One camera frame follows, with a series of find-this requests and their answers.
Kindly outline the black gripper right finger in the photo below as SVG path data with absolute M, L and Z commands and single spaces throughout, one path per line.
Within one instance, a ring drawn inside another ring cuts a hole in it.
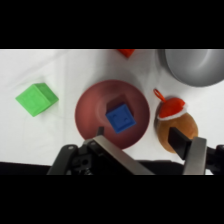
M 184 175 L 204 175 L 206 169 L 214 175 L 224 175 L 224 145 L 210 148 L 206 139 L 194 137 L 190 140 L 175 127 L 169 129 L 168 143 L 185 161 Z

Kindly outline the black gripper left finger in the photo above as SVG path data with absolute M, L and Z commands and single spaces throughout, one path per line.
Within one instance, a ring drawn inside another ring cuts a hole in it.
M 100 126 L 96 136 L 80 147 L 63 146 L 48 175 L 153 175 L 153 172 L 111 143 Z

